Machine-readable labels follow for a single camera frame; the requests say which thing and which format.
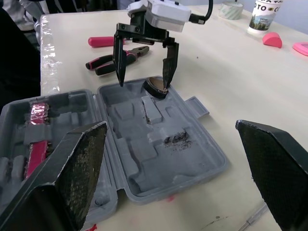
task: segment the paper cup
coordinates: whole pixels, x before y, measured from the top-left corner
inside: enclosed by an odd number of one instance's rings
[[[243,12],[243,8],[244,8],[243,4],[234,1],[223,2],[219,12],[219,17],[229,20],[240,19]]]
[[[282,3],[282,0],[257,0],[248,32],[266,34]]]

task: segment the pliers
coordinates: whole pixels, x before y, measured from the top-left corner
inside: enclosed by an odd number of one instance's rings
[[[144,56],[147,52],[149,52],[149,50],[149,46],[142,46],[126,51],[127,65],[132,64],[139,57]],[[116,70],[115,64],[113,62],[109,63],[112,60],[112,54],[105,55],[86,63],[86,68],[88,70],[95,69],[95,73],[98,76],[105,75]]]

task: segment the pink sponge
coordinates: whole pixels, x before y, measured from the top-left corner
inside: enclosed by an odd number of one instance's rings
[[[263,37],[262,41],[263,41],[264,45],[268,45],[268,46],[272,46],[272,47],[278,47],[278,48],[282,47],[282,40],[281,40],[279,34],[277,34],[276,32],[270,32],[270,33],[266,34]]]

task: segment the wall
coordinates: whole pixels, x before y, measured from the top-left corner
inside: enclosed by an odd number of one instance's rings
[[[255,6],[255,0],[241,2],[244,3],[245,10],[252,12]],[[274,21],[308,34],[308,1],[285,0]]]
[[[118,0],[121,9],[125,9],[133,0]],[[208,0],[177,0],[183,5],[207,5]],[[214,4],[222,3],[226,0],[214,0]],[[252,12],[255,0],[239,0],[244,4],[244,9]],[[308,34],[308,0],[285,0],[280,8],[275,22],[295,30]]]

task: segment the pink object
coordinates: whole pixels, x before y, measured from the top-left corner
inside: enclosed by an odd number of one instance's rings
[[[270,32],[270,33],[266,34],[263,37],[262,41],[263,41],[264,45],[268,45],[268,46],[272,46],[272,47],[278,47],[278,48],[282,47],[282,40],[281,40],[279,34],[276,33],[276,32]]]
[[[35,103],[31,106],[30,124],[38,125],[45,124],[48,118],[49,106],[46,103]],[[37,166],[40,165],[45,159],[48,152],[48,142],[40,141],[30,144],[30,156],[26,167],[26,179],[32,174]]]
[[[308,42],[297,42],[293,45],[293,49],[308,56]]]
[[[86,230],[86,231],[94,231],[94,230],[96,230],[96,229],[97,229],[97,226],[96,226],[96,224],[95,224],[95,225],[93,225],[92,228],[90,228],[90,229],[88,229],[88,230]]]
[[[48,142],[41,141],[32,143],[30,147],[30,157],[26,170],[26,179],[32,174],[32,172],[46,159],[46,153],[48,150]]]
[[[171,202],[171,201],[173,201],[174,199],[175,199],[175,195],[170,196],[170,197],[167,198],[167,202]]]
[[[90,37],[88,44],[93,48],[96,47],[112,47],[114,45],[114,37]]]

